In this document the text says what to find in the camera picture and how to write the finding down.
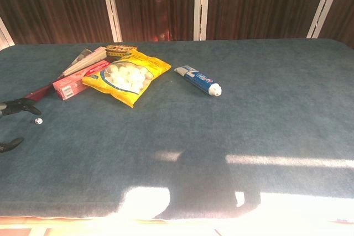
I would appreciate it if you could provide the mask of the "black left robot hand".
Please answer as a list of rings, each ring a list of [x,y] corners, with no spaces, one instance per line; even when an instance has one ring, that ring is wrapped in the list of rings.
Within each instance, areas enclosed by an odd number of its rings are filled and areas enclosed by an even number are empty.
[[[1,102],[1,118],[19,112],[30,112],[36,116],[41,115],[41,111],[35,106],[35,100],[28,98],[20,98],[12,101]],[[15,138],[9,143],[1,143],[1,153],[9,152],[15,149],[23,142],[23,138]]]

